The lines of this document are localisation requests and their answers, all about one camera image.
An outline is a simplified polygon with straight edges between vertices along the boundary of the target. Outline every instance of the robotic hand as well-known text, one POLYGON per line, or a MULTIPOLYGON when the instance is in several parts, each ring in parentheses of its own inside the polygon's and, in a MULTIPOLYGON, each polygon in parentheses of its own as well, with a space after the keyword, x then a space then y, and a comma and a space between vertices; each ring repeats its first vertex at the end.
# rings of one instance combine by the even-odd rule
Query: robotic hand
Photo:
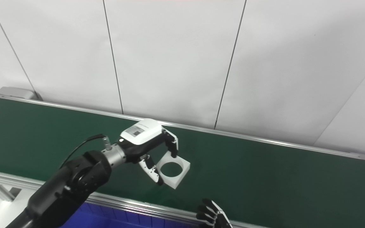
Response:
POLYGON ((215 202, 210 199, 203 199, 205 205, 198 206, 197 219, 206 221, 201 224, 202 228, 232 228, 229 219, 215 202))
POLYGON ((91 193, 107 183, 112 170, 123 163, 139 163, 161 185, 163 180, 147 153, 162 143, 166 144, 172 157, 178 153, 177 137, 152 119, 144 119, 123 131, 117 144, 111 145, 105 136, 103 141, 105 150, 88 151, 64 163, 30 197, 25 210, 6 228, 62 226, 91 193))

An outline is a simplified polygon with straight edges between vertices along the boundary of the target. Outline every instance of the blue panel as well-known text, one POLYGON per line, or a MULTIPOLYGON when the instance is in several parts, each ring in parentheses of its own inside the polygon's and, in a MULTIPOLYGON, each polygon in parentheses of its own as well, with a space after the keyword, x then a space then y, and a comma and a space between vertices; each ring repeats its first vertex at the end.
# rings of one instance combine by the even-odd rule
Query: blue panel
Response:
POLYGON ((116 219, 118 221, 123 221, 123 222, 127 222, 128 218, 126 217, 126 211, 122 211, 122 210, 118 210, 118 209, 113 209, 113 213, 115 213, 116 219))
POLYGON ((91 211, 93 212, 93 214, 95 215, 99 215, 99 216, 103 216, 103 212, 101 210, 101 206, 96 205, 96 204, 89 204, 91 211))
POLYGON ((175 222, 171 220, 164 220, 164 228, 181 228, 180 222, 175 222))
POLYGON ((126 212, 126 216, 128 217, 128 222, 132 224, 139 225, 139 215, 133 212, 126 212))
POLYGON ((139 215, 140 225, 144 227, 152 227, 152 218, 147 215, 139 215))
POLYGON ((82 212, 88 212, 91 213, 91 209, 90 206, 88 205, 88 203, 83 203, 80 208, 78 208, 80 211, 82 212))
POLYGON ((107 228, 110 220, 91 213, 76 212, 61 228, 107 228))
POLYGON ((164 219, 152 217, 153 228, 164 228, 164 219))
POLYGON ((127 222, 110 220, 106 228, 145 228, 145 227, 127 222))
POLYGON ((103 216, 110 218, 110 219, 116 219, 115 213, 113 212, 113 209, 110 207, 101 206, 103 216))

